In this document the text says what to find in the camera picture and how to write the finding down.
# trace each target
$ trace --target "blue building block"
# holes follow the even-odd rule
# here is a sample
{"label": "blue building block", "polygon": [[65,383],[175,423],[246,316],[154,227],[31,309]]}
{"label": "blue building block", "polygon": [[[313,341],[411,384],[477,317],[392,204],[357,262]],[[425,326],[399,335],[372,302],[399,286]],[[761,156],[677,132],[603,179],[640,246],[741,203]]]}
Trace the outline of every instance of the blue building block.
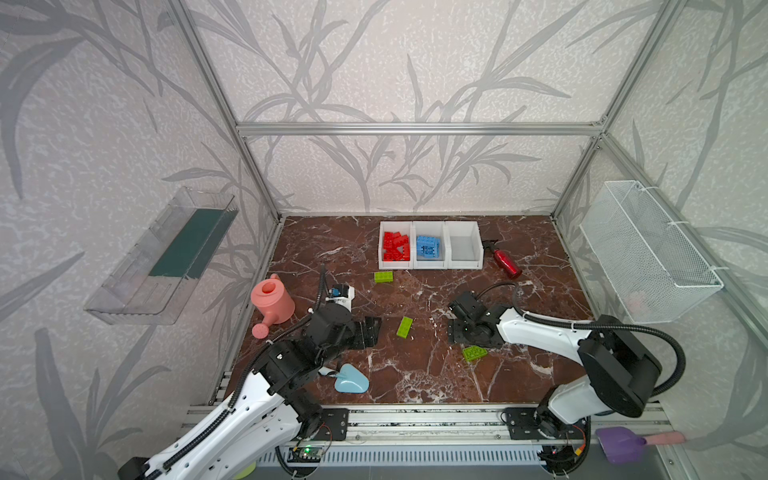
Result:
{"label": "blue building block", "polygon": [[416,254],[425,258],[440,257],[440,239],[438,237],[416,237]]}

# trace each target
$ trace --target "purple shovel blade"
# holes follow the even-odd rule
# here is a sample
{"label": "purple shovel blade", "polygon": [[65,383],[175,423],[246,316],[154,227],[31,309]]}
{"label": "purple shovel blade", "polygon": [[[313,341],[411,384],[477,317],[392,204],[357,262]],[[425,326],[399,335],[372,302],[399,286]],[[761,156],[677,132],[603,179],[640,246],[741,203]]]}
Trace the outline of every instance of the purple shovel blade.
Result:
{"label": "purple shovel blade", "polygon": [[625,427],[598,429],[595,432],[610,463],[639,462],[643,456],[645,439]]}

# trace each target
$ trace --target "wall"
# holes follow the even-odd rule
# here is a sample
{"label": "wall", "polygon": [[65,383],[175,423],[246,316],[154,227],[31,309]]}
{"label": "wall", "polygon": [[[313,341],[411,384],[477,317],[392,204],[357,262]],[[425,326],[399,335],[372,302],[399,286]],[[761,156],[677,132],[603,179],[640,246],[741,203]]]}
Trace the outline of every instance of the wall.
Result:
{"label": "wall", "polygon": [[[661,1],[187,4],[238,121],[590,122]],[[314,213],[541,212],[584,144],[251,138],[280,208]]]}
{"label": "wall", "polygon": [[[0,5],[2,478],[114,478],[173,441],[273,227],[163,6]],[[176,324],[84,312],[182,185],[240,213]]]}
{"label": "wall", "polygon": [[[768,237],[763,134],[768,126],[768,2],[688,2],[611,128],[664,195],[725,265],[766,305]],[[623,180],[598,153],[558,219],[606,313],[622,306],[578,230],[602,182]],[[763,478],[768,468],[768,355],[718,294],[674,323],[683,344],[683,380],[662,395],[702,479]],[[667,371],[670,352],[655,345]]]}

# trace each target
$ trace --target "light blue shovel blade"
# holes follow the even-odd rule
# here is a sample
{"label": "light blue shovel blade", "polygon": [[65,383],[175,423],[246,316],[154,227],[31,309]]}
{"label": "light blue shovel blade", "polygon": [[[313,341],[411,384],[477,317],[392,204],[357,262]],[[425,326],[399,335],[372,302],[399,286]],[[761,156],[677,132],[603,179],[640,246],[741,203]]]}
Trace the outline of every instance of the light blue shovel blade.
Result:
{"label": "light blue shovel blade", "polygon": [[358,369],[345,363],[336,374],[334,387],[341,393],[365,393],[368,391],[368,379]]}

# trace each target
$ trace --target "gray floor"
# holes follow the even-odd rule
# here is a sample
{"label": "gray floor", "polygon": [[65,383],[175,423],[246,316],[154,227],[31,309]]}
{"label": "gray floor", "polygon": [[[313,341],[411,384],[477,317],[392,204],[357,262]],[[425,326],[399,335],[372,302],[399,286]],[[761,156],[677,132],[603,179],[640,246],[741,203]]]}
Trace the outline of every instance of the gray floor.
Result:
{"label": "gray floor", "polygon": [[[608,463],[600,446],[592,445],[584,464],[570,474],[571,480],[621,478],[622,480],[668,480],[655,448],[648,448],[642,462],[625,465]],[[246,480],[290,478],[280,468],[257,468]],[[552,475],[540,467],[348,467],[319,468],[311,480],[546,480]]]}

